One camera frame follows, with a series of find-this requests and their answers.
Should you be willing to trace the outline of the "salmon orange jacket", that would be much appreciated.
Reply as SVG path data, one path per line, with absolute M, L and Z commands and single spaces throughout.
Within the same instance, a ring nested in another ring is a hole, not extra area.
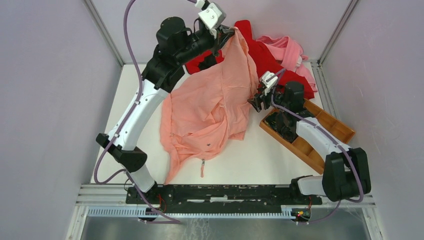
M 239 29 L 221 53 L 222 62 L 190 75 L 162 103 L 160 143 L 170 157 L 166 184 L 185 161 L 211 160 L 229 140 L 245 137 L 248 99 L 259 85 L 256 64 Z

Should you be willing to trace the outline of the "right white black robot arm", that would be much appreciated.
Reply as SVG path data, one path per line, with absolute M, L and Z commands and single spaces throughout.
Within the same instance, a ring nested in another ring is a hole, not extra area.
M 257 112 L 274 106 L 275 126 L 285 140 L 303 139 L 324 161 L 320 176 L 301 176 L 292 181 L 289 199 L 302 204 L 309 195 L 325 196 L 332 202 L 363 201 L 371 191 L 368 156 L 361 148 L 352 148 L 326 130 L 304 107 L 304 86 L 289 81 L 284 86 L 262 80 L 257 93 L 248 102 Z

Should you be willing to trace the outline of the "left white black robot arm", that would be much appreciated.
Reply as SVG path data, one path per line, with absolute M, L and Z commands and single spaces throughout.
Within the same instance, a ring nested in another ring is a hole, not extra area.
M 138 68 L 139 87 L 122 117 L 108 133 L 99 133 L 96 142 L 122 165 L 138 188 L 138 197 L 154 202 L 158 191 L 146 166 L 147 154 L 137 147 L 139 137 L 159 104 L 184 76 L 183 66 L 206 51 L 216 54 L 235 34 L 232 27 L 218 25 L 213 30 L 205 23 L 192 31 L 182 18 L 168 17 L 156 33 L 158 44 L 143 71 Z

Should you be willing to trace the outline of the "red garment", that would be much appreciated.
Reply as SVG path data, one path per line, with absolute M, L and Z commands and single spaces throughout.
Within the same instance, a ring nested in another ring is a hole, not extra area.
M 248 53 L 256 65 L 256 72 L 259 77 L 261 77 L 266 71 L 276 73 L 281 69 L 286 69 L 281 66 L 279 61 L 275 60 L 264 43 L 254 39 L 251 22 L 249 20 L 236 21 L 234 26 L 240 30 L 247 42 Z M 290 81 L 299 82 L 304 85 L 304 98 L 313 99 L 315 97 L 315 92 L 312 91 L 307 80 L 293 71 L 287 71 L 288 73 L 284 73 L 278 83 L 283 86 Z

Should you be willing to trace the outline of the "pink garment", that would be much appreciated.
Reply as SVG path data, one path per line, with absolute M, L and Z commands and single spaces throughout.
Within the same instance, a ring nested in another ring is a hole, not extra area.
M 289 36 L 271 38 L 270 36 L 263 35 L 256 40 L 268 48 L 274 59 L 280 62 L 283 68 L 304 77 L 312 91 L 318 91 L 315 78 L 303 64 L 309 58 L 304 55 L 304 50 L 299 43 Z

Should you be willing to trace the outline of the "wooden divided tray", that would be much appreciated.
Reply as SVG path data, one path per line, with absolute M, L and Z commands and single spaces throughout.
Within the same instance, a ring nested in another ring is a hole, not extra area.
M 340 153 L 339 147 L 348 151 L 348 143 L 356 132 L 309 100 L 305 101 L 304 108 L 312 116 L 306 117 L 305 120 L 294 119 L 295 133 L 298 137 L 293 143 L 284 140 L 265 123 L 265 118 L 270 113 L 280 112 L 277 108 L 263 118 L 259 126 L 316 173 L 322 175 L 326 156 L 333 152 Z

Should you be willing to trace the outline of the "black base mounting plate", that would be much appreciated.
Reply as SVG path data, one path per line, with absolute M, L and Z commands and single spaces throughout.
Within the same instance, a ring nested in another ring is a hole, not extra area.
M 282 206 L 321 205 L 316 195 L 302 195 L 290 185 L 154 185 L 144 194 L 166 214 L 271 214 Z

